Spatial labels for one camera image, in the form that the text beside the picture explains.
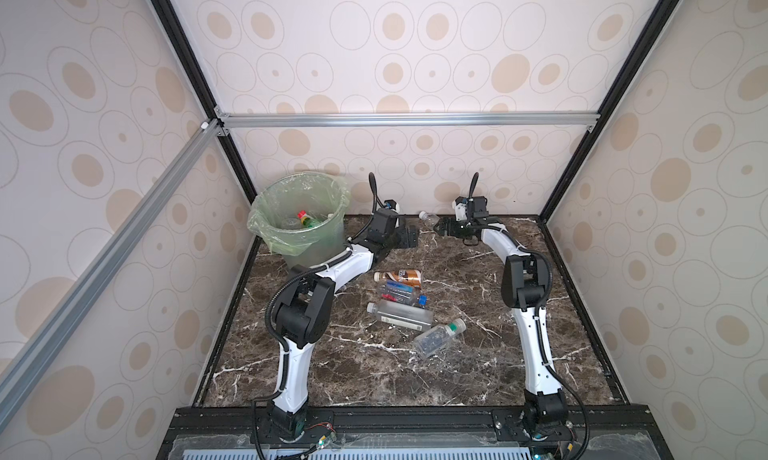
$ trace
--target mesh trash can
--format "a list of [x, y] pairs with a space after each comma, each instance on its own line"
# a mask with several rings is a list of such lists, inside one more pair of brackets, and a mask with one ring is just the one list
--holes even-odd
[[[344, 250], [344, 213], [350, 191], [344, 180], [317, 172], [281, 178], [261, 192], [251, 207], [248, 229], [261, 236], [288, 264], [314, 266]], [[305, 210], [322, 223], [285, 230], [288, 219]]]

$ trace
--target trash can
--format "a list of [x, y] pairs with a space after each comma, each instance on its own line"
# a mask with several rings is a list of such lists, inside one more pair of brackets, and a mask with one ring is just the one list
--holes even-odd
[[[344, 180], [317, 172], [281, 178], [261, 192], [251, 207], [248, 229], [261, 236], [274, 254], [291, 268], [314, 266], [344, 250], [344, 213], [350, 191]], [[286, 230], [289, 219], [304, 210], [319, 225]]]

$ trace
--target green trash bag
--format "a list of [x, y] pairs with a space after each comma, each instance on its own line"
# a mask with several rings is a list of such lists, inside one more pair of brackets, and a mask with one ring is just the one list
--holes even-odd
[[[344, 213], [350, 190], [344, 179], [317, 172], [281, 178], [256, 196], [248, 215], [248, 230], [261, 236], [288, 266], [319, 265], [344, 250]], [[305, 210], [322, 223], [285, 230], [288, 219]]]

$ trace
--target trash bin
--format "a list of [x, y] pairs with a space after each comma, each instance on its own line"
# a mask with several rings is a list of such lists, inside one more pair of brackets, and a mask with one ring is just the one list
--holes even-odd
[[[317, 172], [281, 178], [261, 192], [251, 207], [248, 229], [261, 236], [288, 264], [314, 266], [344, 250], [344, 213], [350, 191], [344, 180]], [[285, 230], [284, 222], [305, 210], [322, 223]]]

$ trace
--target bottle cap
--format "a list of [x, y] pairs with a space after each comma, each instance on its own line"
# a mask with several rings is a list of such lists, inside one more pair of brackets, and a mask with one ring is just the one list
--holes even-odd
[[456, 319], [448, 324], [448, 328], [459, 334], [467, 329], [467, 324], [462, 319]]

